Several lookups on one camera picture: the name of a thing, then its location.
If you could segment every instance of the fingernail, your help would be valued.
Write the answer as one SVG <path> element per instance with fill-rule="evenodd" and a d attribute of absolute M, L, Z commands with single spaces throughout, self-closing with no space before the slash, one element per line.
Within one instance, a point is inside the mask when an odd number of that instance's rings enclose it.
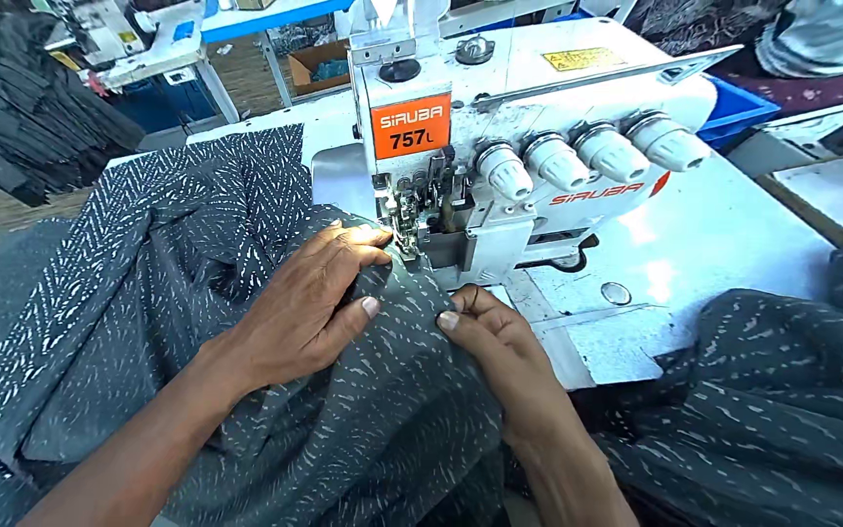
<path fill-rule="evenodd" d="M 366 311 L 366 314 L 369 318 L 373 318 L 376 315 L 380 314 L 380 301 L 372 296 L 367 296 L 363 299 L 361 303 L 363 306 L 363 310 Z"/>
<path fill-rule="evenodd" d="M 441 326 L 441 329 L 451 331 L 457 327 L 458 318 L 457 313 L 454 311 L 442 311 L 438 315 L 438 325 Z"/>

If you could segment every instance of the warning sticker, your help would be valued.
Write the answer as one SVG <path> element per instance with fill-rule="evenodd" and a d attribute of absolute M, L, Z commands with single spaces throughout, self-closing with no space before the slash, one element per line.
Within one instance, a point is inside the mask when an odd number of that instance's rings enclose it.
<path fill-rule="evenodd" d="M 376 159 L 435 150 L 451 140 L 451 94 L 370 110 Z"/>
<path fill-rule="evenodd" d="M 607 48 L 590 48 L 588 50 L 572 50 L 570 52 L 554 52 L 543 54 L 545 60 L 558 71 L 584 69 L 592 66 L 614 66 L 626 64 L 626 61 L 616 56 Z"/>

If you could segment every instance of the cardboard box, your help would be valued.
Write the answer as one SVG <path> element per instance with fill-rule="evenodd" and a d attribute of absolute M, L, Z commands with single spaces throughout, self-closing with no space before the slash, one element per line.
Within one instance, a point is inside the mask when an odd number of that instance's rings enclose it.
<path fill-rule="evenodd" d="M 346 46 L 348 39 L 321 44 L 312 48 L 304 48 L 288 54 L 288 66 L 291 66 L 291 82 L 296 95 L 305 95 L 319 90 L 326 90 L 350 82 L 350 75 L 338 75 L 330 79 L 311 82 L 311 73 L 318 70 L 318 65 L 325 60 L 335 58 L 346 60 Z"/>

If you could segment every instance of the right hand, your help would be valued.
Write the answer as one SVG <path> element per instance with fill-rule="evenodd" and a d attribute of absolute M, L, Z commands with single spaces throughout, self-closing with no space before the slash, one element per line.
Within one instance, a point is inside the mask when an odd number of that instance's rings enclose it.
<path fill-rule="evenodd" d="M 392 231 L 333 222 L 301 245 L 239 324 L 204 343 L 201 353 L 223 365 L 239 397 L 331 365 L 380 312 L 371 296 L 337 306 L 361 268 L 392 261 L 380 248 L 391 238 Z"/>
<path fill-rule="evenodd" d="M 480 363 L 490 390 L 503 405 L 503 438 L 516 448 L 544 444 L 582 428 L 568 394 L 529 323 L 493 294 L 465 285 L 451 295 L 457 312 L 439 314 L 438 325 Z"/>

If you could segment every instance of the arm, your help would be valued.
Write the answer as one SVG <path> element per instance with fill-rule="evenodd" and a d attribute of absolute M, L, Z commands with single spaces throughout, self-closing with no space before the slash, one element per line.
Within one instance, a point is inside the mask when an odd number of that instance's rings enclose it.
<path fill-rule="evenodd" d="M 158 396 L 73 470 L 20 522 L 148 525 L 170 490 L 240 399 L 336 360 L 380 311 L 365 297 L 334 312 L 361 267 L 391 258 L 392 236 L 340 222 L 316 234 L 275 273 L 234 328 L 201 346 Z"/>
<path fill-rule="evenodd" d="M 636 527 L 607 458 L 555 378 L 528 322 L 485 289 L 467 285 L 439 315 L 470 352 L 505 410 L 503 439 L 525 469 L 546 526 Z"/>

